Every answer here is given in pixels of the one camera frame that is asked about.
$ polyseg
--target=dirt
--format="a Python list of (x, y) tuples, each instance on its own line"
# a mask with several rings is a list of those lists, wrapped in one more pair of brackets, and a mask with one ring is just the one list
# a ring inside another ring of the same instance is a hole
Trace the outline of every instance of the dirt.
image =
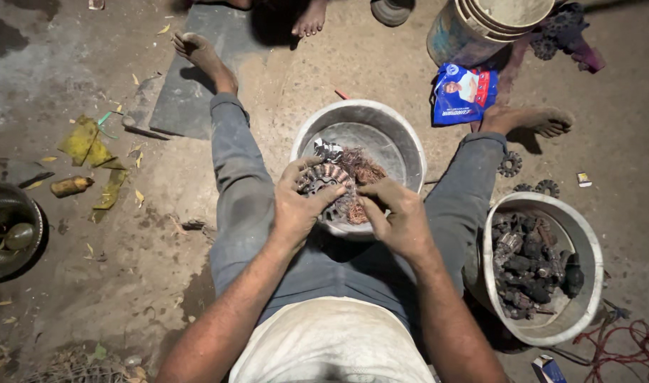
[[(208, 141), (174, 137), (161, 142), (127, 134), (117, 116), (105, 122), (129, 174), (119, 200), (99, 224), (88, 221), (108, 170), (74, 168), (56, 145), (82, 113), (102, 117), (129, 105), (137, 85), (166, 73), (173, 58), (169, 37), (156, 32), (184, 25), (178, 3), (168, 0), (108, 1), (104, 11), (79, 2), (0, 0), (0, 157), (38, 161), (52, 180), (82, 175), (96, 180), (85, 193), (58, 200), (47, 187), (28, 195), (51, 225), (48, 247), (29, 272), (0, 283), (0, 345), (14, 362), (0, 370), (1, 381), (17, 381), (48, 362), (57, 350), (97, 342), (121, 357), (140, 354), (156, 374), (192, 317), (213, 302), (202, 231), (179, 232), (178, 222), (216, 221), (216, 180)], [(426, 33), (442, 2), (420, 3), (402, 26), (390, 29), (372, 17), (369, 4), (331, 2), (327, 22), (316, 36), (290, 51), (275, 47), (266, 59), (245, 57), (239, 66), (239, 96), (251, 114), (251, 130), (266, 167), (277, 178), (288, 162), (299, 126), (318, 109), (352, 98), (380, 101), (410, 122), (427, 156), (427, 179), (439, 178), (469, 127), (432, 128), (428, 102), (437, 67), (425, 47)], [(628, 20), (643, 28), (618, 28)], [(529, 52), (512, 91), (513, 106), (557, 106), (575, 115), (570, 134), (544, 140), (521, 137), (509, 149), (521, 154), (523, 169), (498, 176), (493, 201), (518, 183), (553, 179), (561, 199), (582, 213), (597, 233), (606, 269), (613, 275), (604, 296), (649, 323), (649, 3), (593, 13), (585, 35), (608, 65), (590, 75), (558, 54), (539, 61)], [(142, 144), (142, 166), (127, 157)], [(576, 185), (586, 172), (592, 187)], [(138, 208), (135, 189), (145, 196)], [(427, 186), (423, 193), (430, 190)], [(106, 262), (84, 259), (86, 243)], [(15, 316), (15, 324), (3, 324)], [(615, 347), (628, 347), (619, 339)], [(586, 345), (561, 345), (590, 356)], [(500, 354), (517, 382), (534, 380), (530, 362), (541, 353)], [(567, 379), (588, 370), (559, 359)], [(609, 365), (606, 382), (632, 380), (629, 370)]]

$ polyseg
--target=burnt motor parts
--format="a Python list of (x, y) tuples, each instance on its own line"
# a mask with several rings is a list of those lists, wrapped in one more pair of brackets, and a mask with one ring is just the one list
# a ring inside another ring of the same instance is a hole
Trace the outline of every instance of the burnt motor parts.
[(493, 273), (499, 303), (512, 319), (554, 314), (542, 305), (560, 287), (575, 298), (584, 284), (577, 254), (559, 251), (558, 239), (543, 217), (523, 213), (493, 215)]

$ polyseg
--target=dusty ground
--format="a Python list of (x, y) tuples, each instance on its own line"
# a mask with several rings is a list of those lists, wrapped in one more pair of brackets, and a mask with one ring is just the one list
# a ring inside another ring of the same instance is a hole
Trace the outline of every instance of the dusty ground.
[[(239, 70), (240, 98), (252, 114), (252, 132), (267, 168), (277, 177), (288, 161), (295, 131), (317, 109), (337, 101), (340, 88), (352, 98), (381, 101), (414, 126), (425, 148), (428, 178), (445, 170), (466, 126), (430, 126), (431, 80), (436, 66), (425, 37), (442, 6), (420, 2), (401, 27), (376, 22), (364, 1), (334, 1), (322, 33), (304, 39), (295, 51), (276, 47), (266, 61), (247, 58)], [(0, 157), (47, 163), (53, 179), (91, 170), (73, 168), (55, 150), (82, 113), (102, 117), (117, 103), (128, 105), (137, 88), (132, 74), (148, 78), (168, 68), (173, 50), (156, 32), (184, 25), (184, 13), (169, 0), (112, 1), (103, 11), (83, 2), (0, 0)], [(594, 13), (585, 36), (608, 66), (599, 74), (578, 72), (564, 55), (542, 62), (526, 56), (512, 104), (551, 105), (574, 113), (575, 130), (554, 140), (538, 140), (527, 152), (520, 144), (523, 171), (498, 178), (493, 199), (520, 182), (555, 179), (561, 199), (592, 224), (613, 278), (604, 296), (649, 323), (649, 4)], [(107, 219), (88, 221), (99, 187), (57, 200), (47, 185), (29, 191), (53, 229), (48, 249), (27, 274), (0, 284), (0, 344), (14, 362), (0, 376), (15, 381), (33, 371), (55, 350), (74, 344), (88, 349), (100, 342), (122, 357), (138, 353), (150, 373), (185, 326), (214, 298), (201, 232), (184, 236), (168, 215), (181, 220), (215, 221), (215, 180), (207, 141), (174, 138), (161, 143), (123, 132), (118, 118), (105, 123), (112, 140), (101, 136), (131, 172)], [(140, 169), (126, 158), (143, 144)], [(593, 187), (581, 189), (575, 173), (585, 171)], [(98, 185), (106, 171), (95, 170)], [(145, 195), (141, 209), (134, 190)], [(86, 243), (108, 261), (84, 259)], [(17, 324), (2, 324), (5, 318)], [(618, 339), (616, 350), (631, 341)], [(591, 355), (591, 348), (563, 345)], [(501, 355), (517, 382), (534, 379), (529, 363), (540, 353)], [(588, 370), (559, 359), (569, 381)], [(606, 382), (633, 380), (624, 367), (607, 367)]]

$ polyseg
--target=metal bowl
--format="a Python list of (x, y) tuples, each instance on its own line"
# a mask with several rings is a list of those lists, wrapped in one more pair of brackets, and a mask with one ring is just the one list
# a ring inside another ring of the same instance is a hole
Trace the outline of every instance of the metal bowl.
[[(424, 184), (426, 157), (410, 123), (398, 112), (371, 100), (343, 100), (318, 110), (296, 135), (289, 160), (314, 155), (318, 138), (354, 148), (361, 146), (388, 176), (418, 192)], [(371, 224), (326, 222), (328, 232), (346, 239), (373, 238)]]
[(22, 249), (0, 248), (0, 281), (16, 277), (33, 265), (34, 255), (46, 234), (37, 204), (19, 187), (0, 182), (0, 245), (5, 234), (18, 223), (33, 226), (32, 238), (29, 245)]

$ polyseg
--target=hand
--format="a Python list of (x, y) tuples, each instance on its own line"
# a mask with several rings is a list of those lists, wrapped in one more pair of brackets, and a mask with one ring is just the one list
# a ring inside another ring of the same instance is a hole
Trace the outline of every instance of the hand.
[(275, 221), (271, 237), (286, 242), (295, 254), (305, 244), (305, 238), (322, 211), (346, 193), (343, 185), (326, 187), (306, 198), (298, 194), (303, 173), (317, 165), (320, 157), (303, 157), (287, 165), (275, 187)]
[[(374, 236), (392, 252), (415, 260), (436, 248), (429, 230), (424, 203), (417, 193), (386, 177), (372, 185), (358, 188), (365, 214)], [(390, 209), (388, 217), (384, 210)]]

